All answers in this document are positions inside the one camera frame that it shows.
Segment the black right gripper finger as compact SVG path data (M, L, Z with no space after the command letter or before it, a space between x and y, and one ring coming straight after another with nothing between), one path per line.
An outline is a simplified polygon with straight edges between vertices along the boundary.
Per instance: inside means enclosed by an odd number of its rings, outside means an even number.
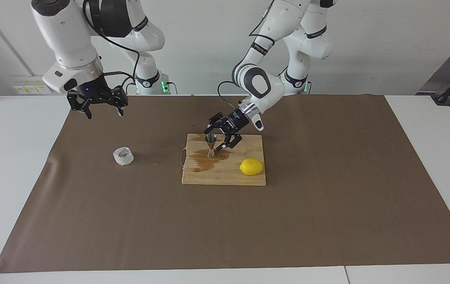
M122 86L111 89L110 105L117 108L118 115L123 117L124 108L128 106L128 97Z
M84 113L88 119L92 118L92 113L89 109L92 99L79 95L79 92L67 92L67 100L72 111L79 111Z

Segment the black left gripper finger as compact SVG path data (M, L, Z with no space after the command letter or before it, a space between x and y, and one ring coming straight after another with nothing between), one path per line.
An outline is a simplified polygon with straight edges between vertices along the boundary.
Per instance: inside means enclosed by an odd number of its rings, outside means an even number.
M216 151L221 151L224 148L233 149L240 141L242 136L239 133L225 133L225 139L218 147Z
M221 131L221 133L225 134L225 132L223 131L223 119L224 117L222 112L218 112L216 115L211 117L209 119L207 129L204 131L204 134L207 135L211 133L214 129L218 129Z

